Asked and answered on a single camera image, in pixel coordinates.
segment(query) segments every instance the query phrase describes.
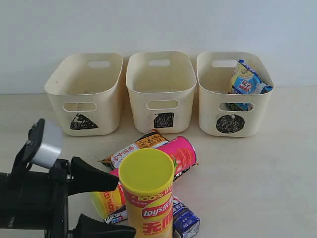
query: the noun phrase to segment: lay's chips can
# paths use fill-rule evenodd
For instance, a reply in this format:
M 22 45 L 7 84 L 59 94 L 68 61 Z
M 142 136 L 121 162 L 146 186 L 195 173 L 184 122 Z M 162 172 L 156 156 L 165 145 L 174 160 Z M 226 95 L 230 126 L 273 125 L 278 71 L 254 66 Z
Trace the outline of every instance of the lay's chips can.
M 163 151 L 140 149 L 119 167 L 129 224 L 136 238 L 172 238 L 174 163 Z

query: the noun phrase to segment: black sticker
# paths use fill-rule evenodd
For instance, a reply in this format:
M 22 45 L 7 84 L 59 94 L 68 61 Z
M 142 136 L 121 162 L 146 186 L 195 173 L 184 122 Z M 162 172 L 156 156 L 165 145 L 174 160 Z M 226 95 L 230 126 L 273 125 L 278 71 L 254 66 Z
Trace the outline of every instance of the black sticker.
M 235 133 L 244 127 L 244 119 L 238 115 L 225 115 L 218 119 L 216 125 L 221 133 Z
M 70 123 L 70 129 L 72 130 L 89 130 L 94 128 L 98 128 L 98 126 L 79 113 L 76 114 L 73 121 Z
M 154 119 L 154 128 L 173 127 L 174 113 L 159 113 Z

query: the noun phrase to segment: blue snack package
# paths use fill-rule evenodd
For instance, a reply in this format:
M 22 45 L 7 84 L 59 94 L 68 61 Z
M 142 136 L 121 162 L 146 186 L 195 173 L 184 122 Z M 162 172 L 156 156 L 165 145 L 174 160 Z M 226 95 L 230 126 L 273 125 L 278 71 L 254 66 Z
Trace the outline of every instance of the blue snack package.
M 191 238 L 198 233 L 200 219 L 173 196 L 173 238 Z
M 259 75 L 251 69 L 244 60 L 238 60 L 230 80 L 229 94 L 262 94 L 271 91 L 273 87 L 263 83 Z M 232 111 L 250 111 L 251 103 L 226 103 Z

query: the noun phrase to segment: black triangle sticker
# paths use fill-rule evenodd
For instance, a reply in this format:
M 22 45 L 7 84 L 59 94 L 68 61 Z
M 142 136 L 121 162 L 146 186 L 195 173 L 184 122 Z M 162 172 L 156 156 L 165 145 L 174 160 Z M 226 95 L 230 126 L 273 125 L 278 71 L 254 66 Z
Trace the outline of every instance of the black triangle sticker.
M 70 129 L 72 130 L 89 130 L 94 128 L 98 128 L 98 126 L 79 113 L 76 114 L 73 121 L 70 123 Z

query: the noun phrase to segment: black circle sticker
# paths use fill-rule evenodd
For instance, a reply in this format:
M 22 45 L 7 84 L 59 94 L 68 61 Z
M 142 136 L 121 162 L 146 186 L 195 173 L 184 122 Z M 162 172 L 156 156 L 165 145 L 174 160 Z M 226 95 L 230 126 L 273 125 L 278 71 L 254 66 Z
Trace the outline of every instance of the black circle sticker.
M 235 133 L 244 127 L 244 119 L 238 115 L 224 115 L 217 121 L 217 130 L 221 133 Z

